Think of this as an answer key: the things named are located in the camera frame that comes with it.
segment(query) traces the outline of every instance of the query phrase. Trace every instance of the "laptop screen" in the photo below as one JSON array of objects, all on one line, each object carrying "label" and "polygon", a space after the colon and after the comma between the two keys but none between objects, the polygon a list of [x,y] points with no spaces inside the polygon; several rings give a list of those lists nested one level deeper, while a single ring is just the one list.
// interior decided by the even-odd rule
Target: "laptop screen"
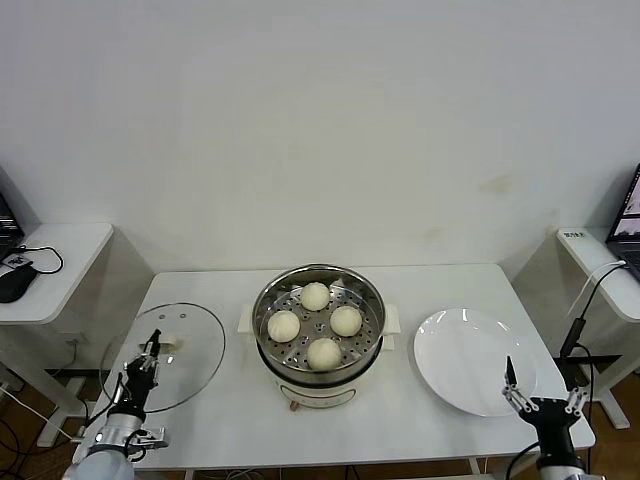
[{"label": "laptop screen", "polygon": [[611,229],[609,240],[640,239],[640,165],[625,197],[616,223]]}]

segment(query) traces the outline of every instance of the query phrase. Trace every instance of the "white wall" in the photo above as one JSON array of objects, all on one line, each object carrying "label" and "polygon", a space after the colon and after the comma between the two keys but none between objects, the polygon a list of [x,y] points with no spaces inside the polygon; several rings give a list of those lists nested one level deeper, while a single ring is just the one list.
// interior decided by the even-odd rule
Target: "white wall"
[{"label": "white wall", "polygon": [[638,25],[635,0],[4,1],[0,161],[42,221],[112,222],[154,271],[514,278],[617,208]]}]

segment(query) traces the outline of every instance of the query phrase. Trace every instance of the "black cable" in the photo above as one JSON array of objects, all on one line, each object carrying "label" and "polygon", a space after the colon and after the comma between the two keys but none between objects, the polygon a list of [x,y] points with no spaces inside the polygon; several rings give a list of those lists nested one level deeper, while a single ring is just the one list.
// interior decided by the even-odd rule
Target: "black cable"
[{"label": "black cable", "polygon": [[[124,456],[125,457],[129,457],[130,453],[129,453],[129,445],[131,444],[131,440],[133,440],[133,437],[137,436],[137,435],[146,435],[148,432],[146,430],[142,430],[142,429],[138,429],[135,432],[132,432],[127,439],[124,442]],[[138,458],[134,458],[133,460],[131,460],[131,462],[139,462],[140,460],[142,460],[146,455],[147,455],[147,449],[144,447],[140,447],[142,449],[142,451],[144,452],[140,457]]]},{"label": "black cable", "polygon": [[[2,423],[2,425],[4,425],[5,427],[7,427],[7,430],[9,430],[9,433],[11,434],[11,436],[13,437],[13,441],[16,443],[16,450],[19,451],[20,450],[20,442],[18,441],[18,435],[16,435],[16,432],[13,430],[13,428],[11,428],[11,426],[5,422],[4,420],[2,420],[0,418],[0,423]],[[9,468],[0,470],[0,472],[2,472],[0,474],[0,478],[4,478],[7,474],[11,474],[11,469],[13,467],[15,467],[16,463],[18,463],[18,460],[20,459],[20,454],[18,454],[16,451],[14,451],[13,449],[11,449],[10,451],[13,451],[13,453],[16,454],[15,458],[13,459],[13,462],[11,462],[11,465],[9,465]]]},{"label": "black cable", "polygon": [[111,406],[115,403],[115,398],[116,395],[118,394],[118,387],[122,385],[122,372],[118,373],[118,380],[116,380],[116,388],[113,391],[113,395],[111,396],[111,398],[109,398],[109,403],[107,404],[106,407],[104,407],[102,410],[100,410],[98,413],[96,413],[93,417],[91,417],[91,419],[87,420],[87,424],[86,426],[89,427],[89,425],[91,425],[93,422],[95,422],[98,418],[100,418],[100,416],[106,412],[107,410],[109,410],[111,408]]},{"label": "black cable", "polygon": [[71,365],[76,363],[77,359],[78,359],[78,342],[74,341],[73,342],[73,358],[71,359],[71,361],[69,363],[67,363],[63,367],[60,367],[58,370],[56,370],[54,373],[52,373],[51,376],[52,377],[56,377],[62,370],[66,370]]},{"label": "black cable", "polygon": [[518,455],[513,457],[513,460],[511,460],[511,463],[509,463],[509,466],[507,467],[507,474],[504,477],[505,480],[511,480],[511,470],[513,470],[513,466],[516,464],[516,462],[520,460],[522,457],[524,457],[530,450],[533,450],[534,448],[536,448],[538,445],[540,445],[539,442],[534,442],[531,445],[529,445],[527,448],[522,450]]},{"label": "black cable", "polygon": [[[585,351],[587,354],[587,358],[589,359],[589,413],[587,414],[587,422],[589,422],[589,427],[593,430],[593,426],[591,424],[591,414],[593,413],[593,390],[595,389],[595,377],[594,377],[594,366],[593,360],[591,357],[591,352],[587,347],[580,343],[576,343],[576,347],[579,347]],[[587,450],[587,474],[591,473],[591,449],[593,447],[589,447]]]},{"label": "black cable", "polygon": [[22,475],[18,475],[17,473],[10,472],[9,470],[0,470],[0,478],[3,478],[5,475],[11,475],[18,480],[26,480]]},{"label": "black cable", "polygon": [[58,253],[58,251],[53,247],[28,248],[26,245],[20,245],[19,247],[12,248],[11,252],[12,253],[40,252],[40,251],[43,251],[43,250],[52,251],[54,253],[54,255],[56,257],[58,257],[58,260],[60,261],[60,266],[58,268],[56,268],[55,270],[50,270],[48,272],[43,272],[41,270],[36,270],[35,268],[34,268],[34,270],[36,270],[36,272],[38,272],[38,273],[40,273],[42,275],[53,275],[54,273],[58,273],[60,270],[62,270],[62,267],[64,267],[64,260],[62,259],[62,256]]},{"label": "black cable", "polygon": [[145,447],[140,447],[140,448],[142,448],[142,450],[141,450],[142,455],[140,455],[139,457],[136,457],[136,458],[132,458],[132,459],[130,459],[129,461],[130,461],[131,463],[139,462],[139,461],[141,461],[142,459],[144,459],[144,457],[146,457],[146,456],[147,456],[147,449],[146,449]]},{"label": "black cable", "polygon": [[[84,400],[80,400],[82,402],[82,405],[84,406],[84,418],[85,418],[85,426],[87,423],[87,419],[89,418],[89,407],[87,406],[87,402],[85,402]],[[11,430],[11,427],[9,426],[9,424],[7,424],[7,422],[5,422],[4,420],[2,420],[0,418],[0,423],[2,423],[3,425],[5,425],[8,429]],[[42,433],[42,429],[46,426],[46,423],[42,426],[42,428],[40,429],[40,432],[38,432],[38,435],[36,435],[36,440],[38,439],[38,437],[40,437],[40,433]],[[9,450],[12,453],[15,453],[16,455],[25,455],[27,457],[35,457],[37,455],[44,455],[45,453],[49,453],[53,450],[56,450],[57,448],[62,447],[63,445],[66,445],[67,443],[69,443],[71,440],[69,440],[68,438],[52,447],[46,447],[43,450],[39,451],[39,452],[31,452],[31,448],[33,448],[33,444],[31,446],[31,448],[26,451],[23,452],[20,450],[20,448],[18,449],[14,449],[12,447],[10,447],[9,445],[7,445],[6,443],[4,443],[1,439],[0,439],[0,445],[2,445],[4,448],[6,448],[7,450]]]},{"label": "black cable", "polygon": [[598,291],[598,287],[600,287],[600,284],[604,281],[605,278],[607,278],[609,275],[611,275],[613,272],[615,272],[616,270],[619,270],[621,268],[627,268],[627,265],[618,265],[616,267],[613,267],[611,270],[609,270],[607,273],[605,273],[602,277],[600,277],[600,280],[597,281],[595,287],[593,287],[593,290],[591,291],[591,295],[589,295],[589,300],[587,300],[587,304],[584,306],[584,310],[582,310],[582,315],[580,315],[579,318],[584,319],[584,316],[587,314],[587,310],[589,310],[589,307],[591,306],[591,302],[593,301],[593,297],[595,297],[596,292]]}]

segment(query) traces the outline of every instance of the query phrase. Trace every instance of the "laptop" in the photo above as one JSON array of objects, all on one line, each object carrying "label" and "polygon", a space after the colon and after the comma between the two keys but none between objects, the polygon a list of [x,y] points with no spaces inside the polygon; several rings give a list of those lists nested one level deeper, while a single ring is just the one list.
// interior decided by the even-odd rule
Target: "laptop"
[{"label": "laptop", "polygon": [[636,168],[627,196],[620,208],[609,236],[607,246],[615,255],[627,262],[629,272],[640,281],[640,165]]},{"label": "laptop", "polygon": [[0,194],[0,260],[24,238],[24,232],[6,200]]}]

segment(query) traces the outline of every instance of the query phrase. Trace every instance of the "steamed bun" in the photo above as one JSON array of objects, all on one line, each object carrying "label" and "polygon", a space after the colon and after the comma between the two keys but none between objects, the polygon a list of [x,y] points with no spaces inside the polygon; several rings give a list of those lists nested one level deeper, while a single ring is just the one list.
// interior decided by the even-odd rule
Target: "steamed bun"
[{"label": "steamed bun", "polygon": [[330,338],[314,341],[307,350],[307,361],[313,370],[333,370],[340,365],[341,359],[340,347]]},{"label": "steamed bun", "polygon": [[312,312],[322,310],[324,307],[329,305],[330,299],[331,295],[329,294],[329,289],[326,285],[318,282],[306,285],[300,294],[300,302],[302,302],[302,306]]},{"label": "steamed bun", "polygon": [[300,332],[300,320],[293,312],[276,312],[269,319],[267,331],[275,342],[290,342]]},{"label": "steamed bun", "polygon": [[345,305],[331,314],[331,330],[342,337],[353,337],[362,326],[362,315],[357,308]]}]

